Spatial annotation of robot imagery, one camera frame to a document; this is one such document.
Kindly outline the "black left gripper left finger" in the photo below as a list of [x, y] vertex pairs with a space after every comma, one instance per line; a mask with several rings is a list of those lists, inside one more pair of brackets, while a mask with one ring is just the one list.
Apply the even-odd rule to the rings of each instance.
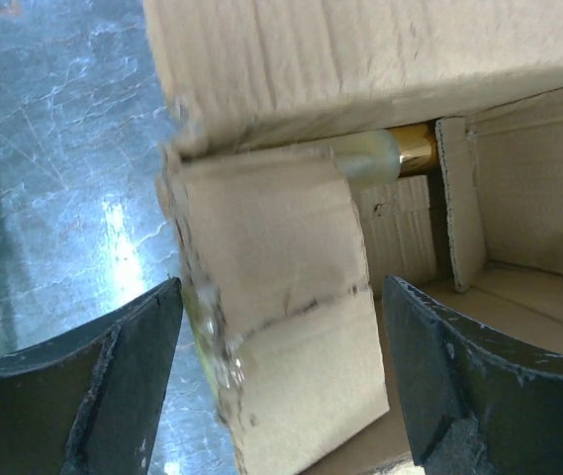
[[183, 317], [170, 278], [0, 357], [0, 474], [145, 474]]

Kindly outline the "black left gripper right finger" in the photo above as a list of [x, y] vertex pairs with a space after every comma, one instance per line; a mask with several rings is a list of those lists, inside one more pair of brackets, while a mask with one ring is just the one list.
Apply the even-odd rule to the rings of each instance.
[[383, 315], [413, 461], [429, 474], [563, 474], [563, 354], [389, 276]]

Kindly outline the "brown cardboard express box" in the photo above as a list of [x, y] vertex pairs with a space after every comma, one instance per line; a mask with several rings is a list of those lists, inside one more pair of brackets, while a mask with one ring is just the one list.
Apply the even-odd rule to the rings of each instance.
[[[399, 277], [563, 354], [563, 1], [147, 1], [177, 131], [156, 191], [241, 474], [415, 464]], [[437, 166], [350, 187], [332, 138], [428, 124]]]

